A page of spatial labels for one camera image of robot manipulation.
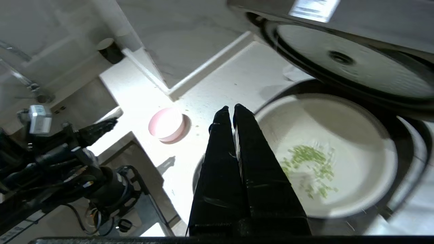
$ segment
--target rice cooker lid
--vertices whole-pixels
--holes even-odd
[[[324,27],[265,20],[264,39],[309,75],[397,115],[434,120],[434,65],[391,49],[376,49]]]

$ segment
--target marble countertop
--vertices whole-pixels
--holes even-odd
[[[98,156],[132,132],[155,167],[175,156],[174,166],[162,175],[163,188],[181,219],[188,223],[193,175],[205,153],[208,126],[215,112],[227,105],[233,114],[237,103],[256,111],[292,85],[283,76],[283,68],[288,65],[268,46],[252,42],[173,102],[129,59],[124,59],[100,75],[124,114],[115,129],[89,149]],[[181,141],[164,144],[149,134],[148,122],[158,110],[171,106],[189,117],[191,128]]]

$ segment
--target pink bowl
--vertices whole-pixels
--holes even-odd
[[[148,125],[149,133],[162,142],[176,140],[182,134],[184,128],[183,115],[176,108],[165,108],[158,111],[152,116]]]

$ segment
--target wall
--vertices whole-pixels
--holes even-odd
[[[114,34],[114,38],[121,48],[136,51],[143,47],[116,0],[92,0],[92,4]]]
[[[248,29],[225,0],[117,0],[173,87]]]
[[[112,31],[87,0],[3,0],[0,40],[31,57],[29,62],[0,49],[0,58],[50,92],[77,79],[73,70],[107,62],[96,44]],[[9,71],[0,67],[0,112],[31,93]]]

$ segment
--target white inner pot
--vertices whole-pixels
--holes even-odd
[[[310,217],[337,218],[367,209],[395,178],[396,149],[386,129],[346,99],[288,96],[256,119]]]

